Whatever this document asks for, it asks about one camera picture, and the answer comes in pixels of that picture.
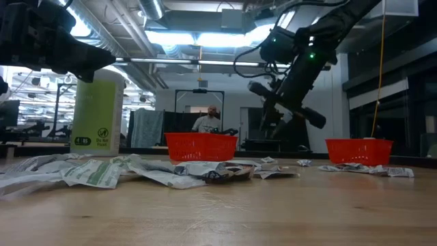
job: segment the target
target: red plastic basket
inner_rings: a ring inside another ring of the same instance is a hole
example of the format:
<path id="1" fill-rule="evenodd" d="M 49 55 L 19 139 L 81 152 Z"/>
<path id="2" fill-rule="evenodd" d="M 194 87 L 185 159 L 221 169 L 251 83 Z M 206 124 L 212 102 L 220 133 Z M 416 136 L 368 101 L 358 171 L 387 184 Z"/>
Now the red plastic basket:
<path id="1" fill-rule="evenodd" d="M 383 139 L 326 139 L 333 163 L 389 164 L 393 141 Z"/>
<path id="2" fill-rule="evenodd" d="M 237 137 L 212 133 L 165 133 L 174 161 L 228 161 L 235 154 Z"/>

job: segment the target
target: table surface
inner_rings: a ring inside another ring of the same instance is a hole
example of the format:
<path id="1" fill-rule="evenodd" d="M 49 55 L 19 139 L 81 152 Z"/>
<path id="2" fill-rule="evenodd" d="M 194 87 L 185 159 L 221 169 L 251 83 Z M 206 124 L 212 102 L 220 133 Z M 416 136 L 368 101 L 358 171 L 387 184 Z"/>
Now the table surface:
<path id="1" fill-rule="evenodd" d="M 436 244 L 436 170 L 383 178 L 293 168 L 300 178 L 188 190 L 137 178 L 114 190 L 41 191 L 0 202 L 1 245 Z"/>

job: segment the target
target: black cable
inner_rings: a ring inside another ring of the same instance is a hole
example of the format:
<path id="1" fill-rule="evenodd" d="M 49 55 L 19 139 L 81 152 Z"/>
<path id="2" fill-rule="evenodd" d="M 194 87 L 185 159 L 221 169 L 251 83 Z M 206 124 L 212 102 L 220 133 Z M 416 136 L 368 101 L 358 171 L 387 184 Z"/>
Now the black cable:
<path id="1" fill-rule="evenodd" d="M 70 7 L 70 5 L 73 3 L 73 0 L 68 0 L 68 2 L 62 7 L 63 9 L 68 9 L 68 7 Z"/>
<path id="2" fill-rule="evenodd" d="M 320 3 L 320 2 L 302 1 L 302 2 L 299 2 L 299 3 L 291 4 L 290 6 L 286 7 L 286 8 L 285 8 L 281 13 L 280 13 L 280 15 L 278 16 L 278 19 L 277 19 L 276 22 L 274 23 L 274 27 L 273 27 L 272 29 L 274 29 L 274 28 L 276 28 L 276 27 L 278 26 L 278 23 L 279 23 L 279 21 L 281 20 L 281 17 L 282 17 L 285 13 L 289 12 L 292 8 L 295 8 L 295 7 L 298 7 L 298 6 L 302 6 L 302 5 L 323 6 L 323 7 L 337 7 L 337 6 L 340 6 L 340 5 L 346 4 L 346 3 L 348 3 L 348 2 L 349 2 L 349 0 L 342 0 L 342 1 L 338 1 L 338 2 L 336 2 L 336 3 Z M 243 55 L 247 55 L 247 54 L 252 53 L 253 51 L 256 51 L 257 49 L 259 49 L 262 43 L 263 43 L 263 42 L 259 43 L 255 48 L 250 49 L 250 50 L 248 50 L 248 51 L 245 51 L 245 52 L 243 52 L 243 53 L 237 55 L 237 57 L 235 57 L 233 67 L 234 67 L 234 71 L 235 71 L 236 74 L 240 75 L 240 76 L 243 77 L 243 78 L 248 78 L 248 79 L 250 79 L 250 78 L 256 78 L 256 77 L 260 77 L 260 76 L 264 76 L 264 75 L 268 75 L 268 76 L 272 77 L 273 79 L 276 78 L 273 74 L 271 74 L 271 73 L 269 73 L 269 72 L 261 73 L 261 74 L 256 74 L 256 75 L 244 75 L 244 74 L 238 72 L 238 70 L 237 70 L 236 62 L 238 61 L 238 59 L 240 59 L 240 57 L 242 57 Z M 279 73 L 279 74 L 284 74 L 284 73 L 286 73 L 286 72 L 291 68 L 291 66 L 290 66 L 290 67 L 289 67 L 285 72 L 279 72 L 279 71 L 278 71 L 278 68 L 277 68 L 277 65 L 276 65 L 275 62 L 273 62 L 273 66 L 274 66 L 274 69 L 276 70 L 276 72 Z"/>

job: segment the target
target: wall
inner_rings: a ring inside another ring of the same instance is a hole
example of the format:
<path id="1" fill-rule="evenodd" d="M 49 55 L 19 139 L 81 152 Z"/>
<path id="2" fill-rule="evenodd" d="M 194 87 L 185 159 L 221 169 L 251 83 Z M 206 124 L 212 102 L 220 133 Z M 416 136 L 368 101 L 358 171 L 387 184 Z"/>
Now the wall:
<path id="1" fill-rule="evenodd" d="M 337 56 L 339 60 L 330 71 L 320 73 L 314 83 L 314 88 L 304 99 L 304 107 L 310 107 L 326 117 L 326 126 L 318 129 L 307 122 L 308 137 L 311 149 L 316 153 L 327 153 L 325 139 L 349 138 L 349 104 L 342 83 L 348 80 L 348 57 L 346 54 Z M 188 92 L 178 94 L 177 112 L 183 112 L 185 106 L 216 105 L 221 110 L 221 102 L 212 94 L 193 94 Z M 247 93 L 225 93 L 225 110 L 223 128 L 240 128 L 241 107 L 262 107 L 260 97 Z M 174 111 L 174 90 L 156 93 L 156 110 Z"/>

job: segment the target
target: man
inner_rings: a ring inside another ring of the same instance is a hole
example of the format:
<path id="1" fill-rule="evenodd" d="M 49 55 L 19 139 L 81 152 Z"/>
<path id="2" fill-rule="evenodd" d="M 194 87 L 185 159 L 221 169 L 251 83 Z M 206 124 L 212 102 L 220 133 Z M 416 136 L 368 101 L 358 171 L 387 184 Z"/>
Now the man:
<path id="1" fill-rule="evenodd" d="M 215 128 L 221 131 L 220 120 L 214 117 L 217 113 L 217 108 L 214 105 L 208 107 L 208 115 L 202 116 L 196 120 L 193 126 L 193 132 L 210 133 Z"/>

